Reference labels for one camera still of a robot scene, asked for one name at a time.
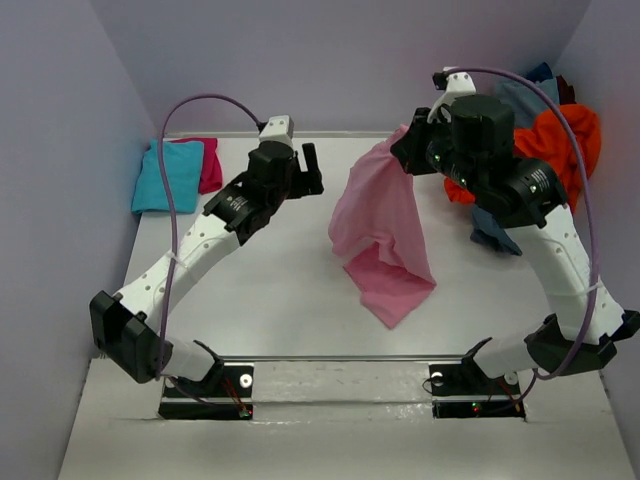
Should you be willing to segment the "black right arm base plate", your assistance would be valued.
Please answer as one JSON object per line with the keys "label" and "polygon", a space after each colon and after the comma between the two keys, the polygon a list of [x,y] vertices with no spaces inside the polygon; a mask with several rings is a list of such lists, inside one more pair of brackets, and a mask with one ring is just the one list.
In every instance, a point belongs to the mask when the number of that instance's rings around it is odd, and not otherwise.
{"label": "black right arm base plate", "polygon": [[435,363],[422,388],[436,419],[526,418],[516,373],[491,379],[462,363]]}

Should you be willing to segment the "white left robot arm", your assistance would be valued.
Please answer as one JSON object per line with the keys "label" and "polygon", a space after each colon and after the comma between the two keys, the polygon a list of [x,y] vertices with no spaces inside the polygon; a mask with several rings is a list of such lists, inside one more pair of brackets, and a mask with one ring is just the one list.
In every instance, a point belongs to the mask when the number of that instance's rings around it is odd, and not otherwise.
{"label": "white left robot arm", "polygon": [[215,392],[224,361],[204,343],[167,335],[168,315],[218,262],[266,227],[282,203],[324,191],[314,144],[300,152],[274,140],[250,151],[246,171],[217,192],[183,237],[146,272],[89,303],[99,351],[138,384],[176,380],[193,395]]}

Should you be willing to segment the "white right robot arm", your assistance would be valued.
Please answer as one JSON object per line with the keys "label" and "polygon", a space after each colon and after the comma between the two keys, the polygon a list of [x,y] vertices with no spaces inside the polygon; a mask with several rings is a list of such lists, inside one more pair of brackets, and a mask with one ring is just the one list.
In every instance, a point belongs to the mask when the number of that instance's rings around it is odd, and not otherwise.
{"label": "white right robot arm", "polygon": [[509,106],[473,94],[419,108],[391,152],[405,172],[441,173],[469,191],[520,248],[551,311],[531,333],[488,338],[469,350],[455,377],[468,390],[482,392],[528,369],[561,376],[600,370],[617,342],[638,331],[638,312],[612,298],[585,251],[553,168],[515,155]]}

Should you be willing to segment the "light pink t-shirt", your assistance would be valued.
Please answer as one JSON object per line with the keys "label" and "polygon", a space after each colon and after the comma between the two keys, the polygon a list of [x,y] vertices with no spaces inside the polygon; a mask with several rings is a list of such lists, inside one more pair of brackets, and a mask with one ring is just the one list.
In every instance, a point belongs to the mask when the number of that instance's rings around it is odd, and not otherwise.
{"label": "light pink t-shirt", "polygon": [[435,289],[414,193],[391,146],[399,126],[351,167],[328,227],[332,252],[360,291],[360,302],[395,328]]}

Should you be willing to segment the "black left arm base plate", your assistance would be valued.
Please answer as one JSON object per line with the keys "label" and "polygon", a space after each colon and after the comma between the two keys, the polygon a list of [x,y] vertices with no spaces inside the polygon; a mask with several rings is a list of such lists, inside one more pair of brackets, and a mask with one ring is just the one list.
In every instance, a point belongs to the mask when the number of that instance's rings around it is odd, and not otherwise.
{"label": "black left arm base plate", "polygon": [[207,390],[198,390],[184,381],[175,385],[166,379],[158,406],[165,420],[250,421],[254,364],[230,362],[224,366],[221,380]]}

